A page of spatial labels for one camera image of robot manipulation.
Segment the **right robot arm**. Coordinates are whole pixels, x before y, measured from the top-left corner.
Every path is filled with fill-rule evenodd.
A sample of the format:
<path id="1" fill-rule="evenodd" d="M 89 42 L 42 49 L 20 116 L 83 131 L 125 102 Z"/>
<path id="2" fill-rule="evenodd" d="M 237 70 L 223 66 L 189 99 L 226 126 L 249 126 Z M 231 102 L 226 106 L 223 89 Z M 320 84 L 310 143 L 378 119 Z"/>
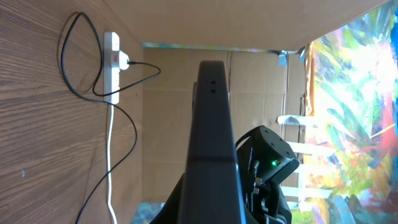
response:
<path id="1" fill-rule="evenodd" d="M 247 223 L 291 223 L 292 213 L 280 184 L 299 167 L 290 145 L 265 126 L 236 142 Z"/>

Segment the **blue Galaxy smartphone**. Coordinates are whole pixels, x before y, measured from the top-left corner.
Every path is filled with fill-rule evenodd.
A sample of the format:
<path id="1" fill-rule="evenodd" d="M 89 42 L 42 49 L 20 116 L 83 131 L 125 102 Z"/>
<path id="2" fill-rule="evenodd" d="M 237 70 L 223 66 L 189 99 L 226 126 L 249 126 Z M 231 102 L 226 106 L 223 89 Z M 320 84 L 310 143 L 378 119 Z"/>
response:
<path id="1" fill-rule="evenodd" d="M 245 221 L 224 63 L 202 61 L 193 94 L 178 222 Z"/>

